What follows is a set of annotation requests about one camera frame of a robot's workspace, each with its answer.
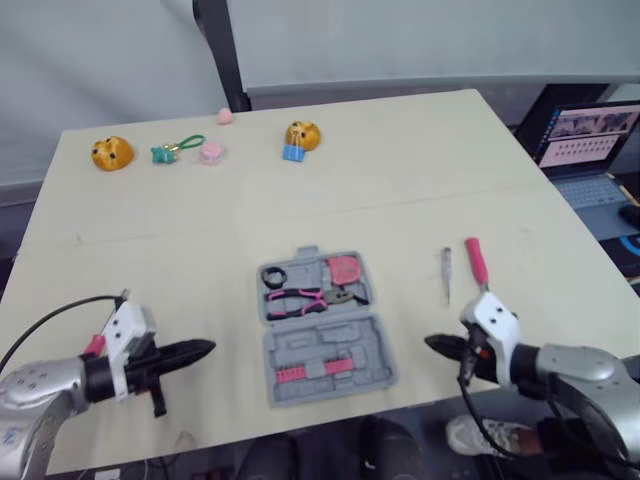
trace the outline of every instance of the laptop keyboard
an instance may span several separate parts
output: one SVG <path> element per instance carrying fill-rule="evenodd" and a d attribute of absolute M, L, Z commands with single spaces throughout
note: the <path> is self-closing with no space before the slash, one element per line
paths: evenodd
<path fill-rule="evenodd" d="M 626 197 L 607 177 L 572 180 L 555 184 L 574 209 L 624 202 Z"/>

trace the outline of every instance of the pink screwdriver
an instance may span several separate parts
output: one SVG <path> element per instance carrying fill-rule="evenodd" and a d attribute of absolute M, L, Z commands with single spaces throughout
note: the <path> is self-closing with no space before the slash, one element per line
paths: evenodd
<path fill-rule="evenodd" d="M 480 240 L 475 237 L 467 238 L 464 241 L 467 247 L 467 253 L 469 254 L 469 261 L 471 262 L 471 269 L 473 270 L 473 276 L 476 282 L 480 286 L 480 291 L 489 291 L 489 271 L 487 265 L 484 263 L 482 257 L 482 250 L 480 250 Z"/>

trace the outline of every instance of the gray tool case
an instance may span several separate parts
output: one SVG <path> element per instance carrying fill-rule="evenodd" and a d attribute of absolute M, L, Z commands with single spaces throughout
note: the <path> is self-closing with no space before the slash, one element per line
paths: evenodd
<path fill-rule="evenodd" d="M 336 287 L 327 260 L 342 256 L 356 258 L 361 273 L 357 282 Z M 263 281 L 263 272 L 272 267 L 286 273 L 281 288 L 271 289 Z M 327 293 L 336 288 L 355 294 L 358 300 L 328 304 L 324 311 L 305 312 L 298 317 L 268 319 L 269 314 L 317 303 L 304 297 L 269 300 L 269 295 L 283 289 Z M 273 406 L 342 397 L 386 388 L 395 382 L 397 372 L 389 340 L 380 317 L 370 311 L 373 288 L 357 252 L 320 255 L 317 247 L 300 248 L 293 260 L 260 267 L 258 292 L 260 317 L 271 327 L 264 338 L 264 353 Z"/>

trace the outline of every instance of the black ring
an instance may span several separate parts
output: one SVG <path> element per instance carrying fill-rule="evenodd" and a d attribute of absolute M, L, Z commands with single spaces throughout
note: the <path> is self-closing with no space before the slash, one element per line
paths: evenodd
<path fill-rule="evenodd" d="M 271 276 L 275 275 L 276 273 L 280 274 L 279 282 L 273 282 L 271 280 Z M 265 268 L 262 271 L 262 281 L 271 290 L 277 290 L 278 288 L 282 288 L 282 286 L 284 285 L 284 282 L 287 281 L 287 273 L 284 270 L 282 270 L 280 267 Z"/>

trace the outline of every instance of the sneaker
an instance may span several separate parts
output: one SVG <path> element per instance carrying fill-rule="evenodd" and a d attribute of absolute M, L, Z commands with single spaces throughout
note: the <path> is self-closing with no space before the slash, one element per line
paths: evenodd
<path fill-rule="evenodd" d="M 489 435 L 505 450 L 520 453 L 518 429 L 530 430 L 518 423 L 499 422 L 485 418 L 482 421 Z M 471 415 L 460 415 L 447 423 L 447 443 L 459 455 L 495 455 L 503 457 L 487 442 Z"/>

